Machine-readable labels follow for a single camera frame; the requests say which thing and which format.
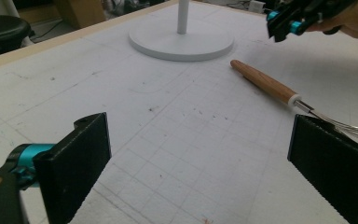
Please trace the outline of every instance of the wooden whisk handle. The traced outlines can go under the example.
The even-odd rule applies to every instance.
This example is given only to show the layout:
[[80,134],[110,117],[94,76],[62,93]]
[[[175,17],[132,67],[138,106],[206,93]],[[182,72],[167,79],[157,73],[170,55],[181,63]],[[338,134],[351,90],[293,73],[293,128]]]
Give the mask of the wooden whisk handle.
[[231,66],[258,88],[288,105],[294,105],[295,101],[301,100],[301,97],[295,91],[292,91],[281,82],[258,71],[252,66],[238,60],[232,60]]

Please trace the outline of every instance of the human hand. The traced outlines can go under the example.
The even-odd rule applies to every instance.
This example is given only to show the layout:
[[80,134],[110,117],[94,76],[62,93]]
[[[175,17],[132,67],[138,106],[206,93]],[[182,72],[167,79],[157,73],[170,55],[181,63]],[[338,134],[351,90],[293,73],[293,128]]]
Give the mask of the human hand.
[[337,16],[326,19],[321,23],[313,24],[307,31],[330,31],[334,27],[341,26],[341,31],[354,38],[358,38],[358,1]]

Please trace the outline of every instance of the white round base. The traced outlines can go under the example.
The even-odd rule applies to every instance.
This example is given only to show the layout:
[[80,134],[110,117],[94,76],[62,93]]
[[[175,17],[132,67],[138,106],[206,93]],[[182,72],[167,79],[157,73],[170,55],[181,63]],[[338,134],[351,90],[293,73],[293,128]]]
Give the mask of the white round base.
[[187,32],[177,33],[177,21],[150,19],[130,31],[132,46],[138,51],[163,60],[205,61],[227,54],[233,36],[204,21],[188,20]]

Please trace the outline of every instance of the stool seat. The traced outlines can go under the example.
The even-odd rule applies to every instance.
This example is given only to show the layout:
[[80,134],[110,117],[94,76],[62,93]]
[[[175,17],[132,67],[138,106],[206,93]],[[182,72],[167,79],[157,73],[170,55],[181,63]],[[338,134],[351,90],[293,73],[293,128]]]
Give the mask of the stool seat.
[[31,33],[30,24],[18,17],[0,15],[0,54],[19,49]]

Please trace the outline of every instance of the white table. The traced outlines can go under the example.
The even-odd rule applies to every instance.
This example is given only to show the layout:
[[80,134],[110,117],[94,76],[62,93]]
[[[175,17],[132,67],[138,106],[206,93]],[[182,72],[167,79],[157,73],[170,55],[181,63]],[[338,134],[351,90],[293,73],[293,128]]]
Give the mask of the white table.
[[[130,46],[129,30],[174,18],[168,2],[0,56],[0,166],[23,143],[56,143],[106,111],[113,158],[72,223],[347,223],[286,159],[295,113],[230,68],[238,59],[304,102],[358,125],[358,40],[268,39],[265,18],[191,3],[189,18],[235,36],[226,56],[176,63]],[[38,189],[31,223],[48,223]]]

